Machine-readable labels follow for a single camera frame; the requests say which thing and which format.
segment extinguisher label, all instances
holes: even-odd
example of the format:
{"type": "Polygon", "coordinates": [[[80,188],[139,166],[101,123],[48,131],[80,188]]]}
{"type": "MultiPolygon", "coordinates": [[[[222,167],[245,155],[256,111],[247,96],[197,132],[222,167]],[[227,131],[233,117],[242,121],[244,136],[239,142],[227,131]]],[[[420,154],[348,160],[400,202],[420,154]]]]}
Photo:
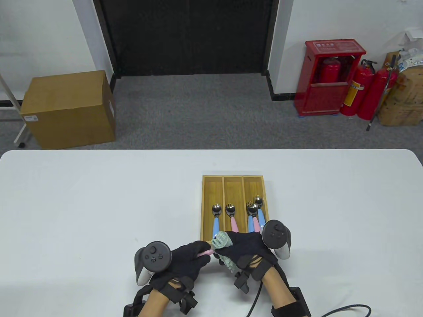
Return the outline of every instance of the extinguisher label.
{"type": "Polygon", "coordinates": [[[388,89],[385,91],[385,94],[383,95],[383,101],[382,101],[382,103],[384,103],[384,102],[386,101],[386,98],[388,98],[388,95],[389,95],[389,93],[391,92],[391,89],[392,89],[392,88],[388,88],[388,89]]]}
{"type": "Polygon", "coordinates": [[[361,87],[361,85],[358,82],[352,81],[352,84],[348,90],[348,95],[345,97],[344,105],[351,107],[352,103],[354,102],[355,96],[357,95],[359,90],[363,90],[364,87],[361,87]]]}

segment metal stand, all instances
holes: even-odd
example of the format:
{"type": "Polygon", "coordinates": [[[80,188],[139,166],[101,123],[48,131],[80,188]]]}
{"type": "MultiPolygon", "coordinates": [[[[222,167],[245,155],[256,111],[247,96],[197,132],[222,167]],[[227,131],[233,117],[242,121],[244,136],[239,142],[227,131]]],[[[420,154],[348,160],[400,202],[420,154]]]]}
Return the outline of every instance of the metal stand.
{"type": "MultiPolygon", "coordinates": [[[[7,97],[9,98],[9,100],[11,101],[11,103],[13,105],[13,108],[12,107],[0,107],[0,110],[15,110],[15,111],[18,112],[19,117],[22,119],[22,117],[20,115],[21,106],[19,105],[19,102],[16,100],[15,96],[13,95],[12,91],[9,89],[9,86],[6,84],[6,82],[4,81],[1,74],[0,74],[0,84],[3,86],[7,97]]],[[[22,121],[24,122],[24,125],[21,128],[21,130],[19,131],[18,135],[16,136],[15,141],[13,142],[15,144],[15,146],[18,147],[18,148],[24,148],[25,143],[28,141],[29,136],[30,136],[30,133],[27,129],[25,121],[23,119],[22,119],[22,121]]]]}

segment door frame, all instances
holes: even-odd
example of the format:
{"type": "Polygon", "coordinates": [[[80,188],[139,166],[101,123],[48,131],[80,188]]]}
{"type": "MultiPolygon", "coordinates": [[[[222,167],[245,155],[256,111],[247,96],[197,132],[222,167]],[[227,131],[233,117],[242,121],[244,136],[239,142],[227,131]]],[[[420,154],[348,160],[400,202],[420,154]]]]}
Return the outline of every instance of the door frame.
{"type": "MultiPolygon", "coordinates": [[[[106,22],[106,17],[104,16],[101,0],[93,0],[93,3],[94,3],[94,8],[96,9],[97,17],[99,19],[100,27],[103,33],[104,42],[106,43],[107,52],[109,53],[110,62],[112,63],[113,72],[115,73],[116,78],[119,79],[122,77],[122,72],[121,72],[120,66],[118,65],[118,61],[116,59],[116,50],[113,47],[113,43],[109,33],[109,28],[106,22]]],[[[262,76],[266,75],[266,72],[269,66],[270,51],[272,49],[273,33],[275,30],[278,6],[279,6],[279,0],[273,0],[272,7],[270,9],[269,26],[267,28],[267,35],[266,35],[266,44],[264,46],[263,62],[261,65],[262,76]]]]}

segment wooden cutlery tray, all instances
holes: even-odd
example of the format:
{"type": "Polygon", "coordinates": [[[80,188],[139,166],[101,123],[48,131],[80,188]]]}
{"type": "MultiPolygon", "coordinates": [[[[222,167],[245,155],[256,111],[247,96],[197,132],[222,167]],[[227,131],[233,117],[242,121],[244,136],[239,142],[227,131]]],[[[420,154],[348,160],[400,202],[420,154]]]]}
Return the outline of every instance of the wooden cutlery tray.
{"type": "Polygon", "coordinates": [[[226,214],[225,206],[235,206],[235,220],[239,232],[248,232],[248,214],[246,204],[255,196],[263,198],[261,207],[266,221],[269,220],[266,190],[263,176],[203,176],[203,198],[201,200],[201,237],[211,243],[213,236],[214,215],[212,206],[220,204],[222,213],[219,216],[220,230],[231,230],[231,219],[226,214]]]}

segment doorway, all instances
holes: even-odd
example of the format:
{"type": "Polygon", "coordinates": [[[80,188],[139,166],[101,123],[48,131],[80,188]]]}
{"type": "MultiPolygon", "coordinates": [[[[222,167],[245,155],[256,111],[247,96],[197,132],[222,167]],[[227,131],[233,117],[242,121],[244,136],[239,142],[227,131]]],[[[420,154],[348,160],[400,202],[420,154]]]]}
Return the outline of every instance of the doorway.
{"type": "Polygon", "coordinates": [[[278,0],[94,0],[118,77],[262,73],[278,0]]]}

